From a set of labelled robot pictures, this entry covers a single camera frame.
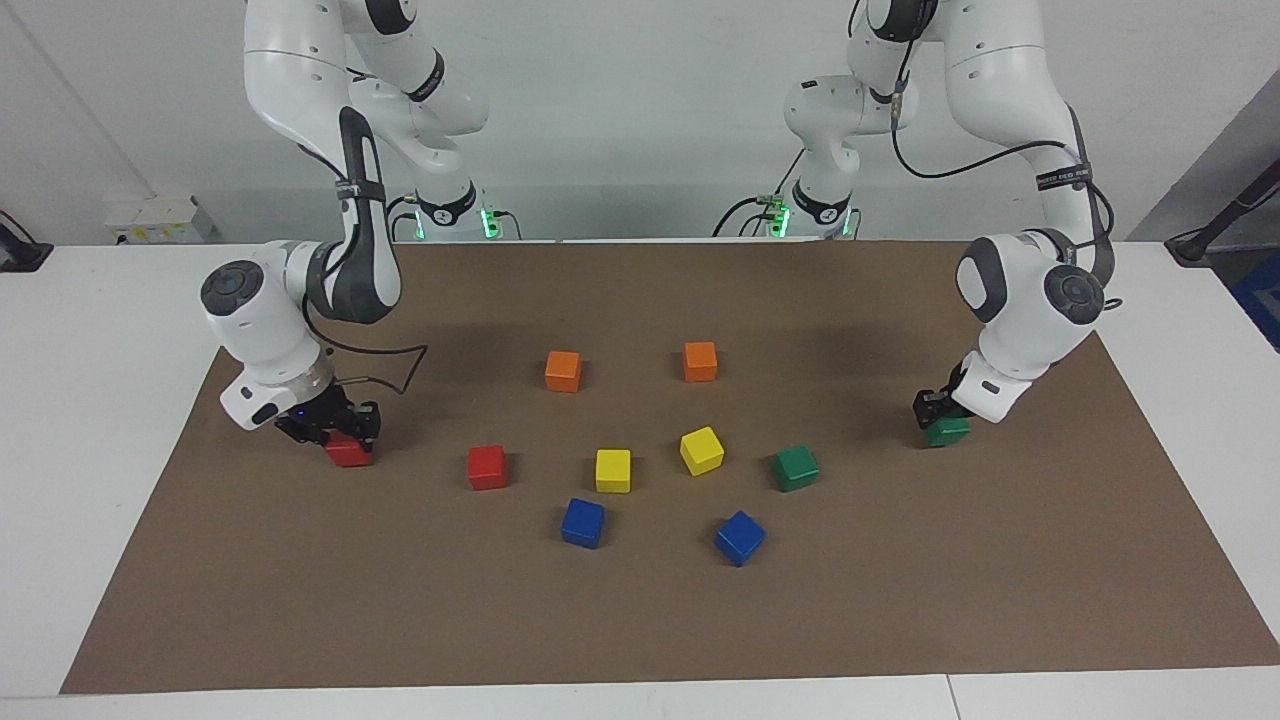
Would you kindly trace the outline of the brown paper table mat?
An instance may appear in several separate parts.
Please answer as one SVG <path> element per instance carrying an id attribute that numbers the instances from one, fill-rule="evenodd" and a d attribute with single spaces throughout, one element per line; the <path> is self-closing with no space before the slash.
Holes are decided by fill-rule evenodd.
<path id="1" fill-rule="evenodd" d="M 219 396 L 220 355 L 63 683 L 68 694 L 1280 664 L 1100 340 L 927 448 L 911 411 L 979 327 L 929 242 L 399 247 L 353 345 L 429 354 L 342 469 Z M 713 382 L 684 379 L 716 343 Z M 577 393 L 547 355 L 582 359 Z M 680 438 L 724 447 L 691 477 Z M 468 450 L 509 484 L 474 491 Z M 778 491 L 773 456 L 820 474 Z M 632 491 L 595 492 L 599 448 Z M 561 539 L 571 498 L 600 547 Z M 736 511 L 768 532 L 735 568 Z"/>

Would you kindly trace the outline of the blue wooden cube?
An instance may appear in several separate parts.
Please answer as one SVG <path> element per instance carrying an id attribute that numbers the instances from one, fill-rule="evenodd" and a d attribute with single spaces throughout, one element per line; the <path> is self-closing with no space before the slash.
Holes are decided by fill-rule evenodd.
<path id="1" fill-rule="evenodd" d="M 748 512 L 739 510 L 716 530 L 713 544 L 735 568 L 745 566 L 763 546 L 768 532 Z"/>
<path id="2" fill-rule="evenodd" d="M 561 539 L 586 550 L 600 547 L 605 507 L 585 498 L 571 498 L 559 525 Z"/>

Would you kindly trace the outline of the blue crate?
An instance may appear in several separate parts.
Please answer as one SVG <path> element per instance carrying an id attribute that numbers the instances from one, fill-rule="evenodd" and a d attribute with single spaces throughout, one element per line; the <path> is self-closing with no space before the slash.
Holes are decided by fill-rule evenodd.
<path id="1" fill-rule="evenodd" d="M 1230 293 L 1254 328 L 1280 354 L 1280 249 L 1234 283 Z"/>

